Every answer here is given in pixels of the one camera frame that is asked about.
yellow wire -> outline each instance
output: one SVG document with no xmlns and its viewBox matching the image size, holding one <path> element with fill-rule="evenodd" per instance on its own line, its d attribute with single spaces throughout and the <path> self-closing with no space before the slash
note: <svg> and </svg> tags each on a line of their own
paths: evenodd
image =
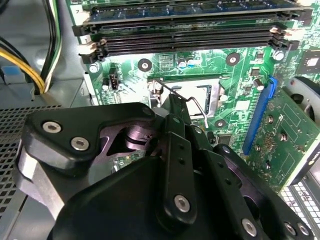
<svg viewBox="0 0 320 240">
<path fill-rule="evenodd" d="M 38 86 L 40 94 L 43 94 L 45 92 L 45 83 L 39 76 L 39 74 L 33 70 L 28 64 L 24 63 L 21 61 L 19 58 L 16 56 L 10 54 L 6 50 L 0 47 L 0 56 L 4 57 L 11 63 L 17 65 L 19 68 L 21 68 L 25 73 L 27 73 L 32 80 L 35 82 L 35 84 Z"/>
</svg>

blue pcie slot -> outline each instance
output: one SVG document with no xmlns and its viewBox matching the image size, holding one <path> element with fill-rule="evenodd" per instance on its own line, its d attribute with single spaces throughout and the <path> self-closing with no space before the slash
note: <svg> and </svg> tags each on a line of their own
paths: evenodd
<svg viewBox="0 0 320 240">
<path fill-rule="evenodd" d="M 244 139 L 242 150 L 244 155 L 246 156 L 250 154 L 252 144 L 254 143 L 258 128 L 260 126 L 264 112 L 267 108 L 269 99 L 271 99 L 274 96 L 277 88 L 277 79 L 275 79 L 273 76 L 269 76 L 269 78 L 270 82 L 268 86 L 261 92 L 260 98 L 258 100 L 252 117 L 252 121 L 250 123 L 250 127 Z"/>
<path fill-rule="evenodd" d="M 304 9 L 300 5 L 294 2 L 288 2 L 285 0 L 257 0 L 257 1 L 239 1 L 239 2 L 219 2 L 219 3 L 192 3 L 181 5 L 166 5 L 166 6 L 151 6 L 151 7 L 133 7 L 125 9 L 117 8 L 110 10 L 103 9 L 103 6 L 95 6 L 88 22 L 101 22 L 101 21 L 116 21 L 125 19 L 141 19 L 154 18 L 154 17 L 173 17 L 173 16 L 186 16 L 196 17 L 203 14 L 216 14 L 216 13 L 231 13 L 240 14 L 243 11 L 266 10 L 271 11 L 273 9 Z"/>
</svg>

white wire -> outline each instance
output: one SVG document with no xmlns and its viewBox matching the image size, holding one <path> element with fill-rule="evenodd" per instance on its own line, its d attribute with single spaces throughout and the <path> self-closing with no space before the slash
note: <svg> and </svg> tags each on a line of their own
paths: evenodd
<svg viewBox="0 0 320 240">
<path fill-rule="evenodd" d="M 54 1 L 55 0 L 49 0 L 49 5 L 50 5 L 51 11 L 53 13 L 54 21 L 57 24 L 59 24 L 58 23 L 58 12 L 55 11 Z M 54 71 L 55 71 L 55 69 L 57 67 L 57 64 L 58 64 L 58 61 L 59 61 L 59 58 L 60 58 L 60 55 L 61 55 L 61 51 L 62 51 L 62 36 L 60 36 L 60 41 L 61 41 L 61 44 L 59 46 L 59 49 L 58 49 L 58 52 L 57 52 L 57 56 L 54 59 L 54 61 L 52 63 L 52 66 L 50 68 L 50 71 L 49 71 L 49 73 L 48 73 L 48 75 L 47 75 L 47 77 L 45 78 L 45 81 L 44 81 L 44 92 L 45 93 L 49 90 L 50 83 L 51 83 L 51 80 L 52 80 L 52 76 L 54 74 Z"/>
</svg>

black mechanical arm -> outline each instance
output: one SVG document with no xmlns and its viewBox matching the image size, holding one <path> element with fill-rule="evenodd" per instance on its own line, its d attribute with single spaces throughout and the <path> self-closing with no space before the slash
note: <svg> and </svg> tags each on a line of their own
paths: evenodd
<svg viewBox="0 0 320 240">
<path fill-rule="evenodd" d="M 113 157 L 145 157 L 92 183 Z M 56 219 L 51 240 L 313 240 L 308 226 L 227 145 L 212 148 L 170 94 L 36 112 L 14 179 Z"/>
</svg>

perforated metal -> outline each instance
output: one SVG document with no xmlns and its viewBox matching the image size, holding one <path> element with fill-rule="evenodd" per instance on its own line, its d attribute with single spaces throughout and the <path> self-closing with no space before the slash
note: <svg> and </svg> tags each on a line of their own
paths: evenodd
<svg viewBox="0 0 320 240">
<path fill-rule="evenodd" d="M 313 231 L 314 240 L 318 240 L 320 233 L 319 203 L 313 199 L 304 184 L 299 182 L 297 185 L 285 187 L 280 196 Z"/>
<path fill-rule="evenodd" d="M 33 112 L 57 109 L 60 106 L 39 106 L 0 109 L 0 219 L 16 192 L 12 168 L 26 117 Z"/>
</svg>

